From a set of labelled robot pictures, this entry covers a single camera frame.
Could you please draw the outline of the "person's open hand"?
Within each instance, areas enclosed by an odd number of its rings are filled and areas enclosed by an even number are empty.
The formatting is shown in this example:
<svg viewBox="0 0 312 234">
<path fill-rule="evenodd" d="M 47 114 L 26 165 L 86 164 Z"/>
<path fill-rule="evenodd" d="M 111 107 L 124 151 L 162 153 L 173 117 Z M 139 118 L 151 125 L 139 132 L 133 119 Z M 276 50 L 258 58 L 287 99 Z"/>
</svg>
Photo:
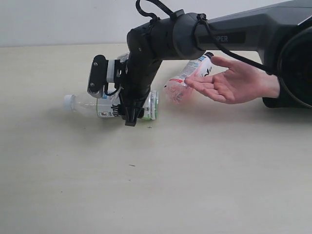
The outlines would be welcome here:
<svg viewBox="0 0 312 234">
<path fill-rule="evenodd" d="M 241 104 L 262 98 L 266 73 L 244 62 L 219 56 L 213 56 L 211 62 L 227 70 L 211 76 L 188 77 L 185 83 L 213 101 L 225 104 Z"/>
</svg>

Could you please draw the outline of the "black sleeved forearm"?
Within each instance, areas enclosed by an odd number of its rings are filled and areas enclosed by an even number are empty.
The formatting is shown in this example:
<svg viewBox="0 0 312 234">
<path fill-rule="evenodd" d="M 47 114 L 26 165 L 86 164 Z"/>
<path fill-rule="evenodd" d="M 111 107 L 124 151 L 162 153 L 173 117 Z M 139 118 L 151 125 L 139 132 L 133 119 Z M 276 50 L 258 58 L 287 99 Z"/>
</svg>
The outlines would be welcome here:
<svg viewBox="0 0 312 234">
<path fill-rule="evenodd" d="M 265 75 L 264 87 L 262 91 L 262 101 L 268 108 L 303 108 L 308 109 L 307 106 L 302 105 L 294 100 L 287 91 L 280 84 L 277 76 Z"/>
</svg>

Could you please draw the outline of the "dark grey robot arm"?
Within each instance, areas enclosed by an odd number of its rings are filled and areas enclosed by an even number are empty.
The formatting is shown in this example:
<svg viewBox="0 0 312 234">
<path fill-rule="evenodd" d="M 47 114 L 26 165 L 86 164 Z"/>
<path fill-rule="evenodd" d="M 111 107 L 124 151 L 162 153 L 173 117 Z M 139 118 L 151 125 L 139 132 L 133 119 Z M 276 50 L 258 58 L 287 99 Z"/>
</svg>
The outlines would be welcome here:
<svg viewBox="0 0 312 234">
<path fill-rule="evenodd" d="M 143 104 L 165 60 L 197 59 L 208 50 L 276 75 L 282 91 L 299 107 L 312 106 L 312 3 L 290 0 L 215 19 L 203 13 L 172 11 L 161 19 L 137 11 L 150 21 L 127 34 L 129 58 L 123 71 L 119 113 L 128 126 L 143 116 Z"/>
</svg>

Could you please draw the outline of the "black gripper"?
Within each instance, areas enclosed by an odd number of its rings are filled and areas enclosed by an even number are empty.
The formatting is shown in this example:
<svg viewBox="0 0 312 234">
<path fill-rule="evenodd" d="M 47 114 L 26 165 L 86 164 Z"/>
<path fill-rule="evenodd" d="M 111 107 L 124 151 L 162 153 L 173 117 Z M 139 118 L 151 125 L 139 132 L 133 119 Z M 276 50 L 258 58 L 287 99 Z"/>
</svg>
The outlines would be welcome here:
<svg viewBox="0 0 312 234">
<path fill-rule="evenodd" d="M 164 60 L 183 59 L 177 47 L 177 28 L 183 17 L 150 20 L 127 34 L 129 58 L 121 91 L 121 116 L 126 126 L 135 126 L 144 116 L 143 103 Z"/>
</svg>

